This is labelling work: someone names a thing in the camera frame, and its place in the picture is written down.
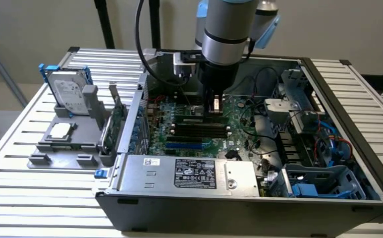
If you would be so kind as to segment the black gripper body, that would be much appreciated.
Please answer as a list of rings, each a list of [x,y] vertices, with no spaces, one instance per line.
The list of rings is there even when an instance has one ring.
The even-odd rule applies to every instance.
[[[198,79],[203,85],[203,95],[223,94],[235,82],[239,65],[218,65],[208,61],[199,63]]]

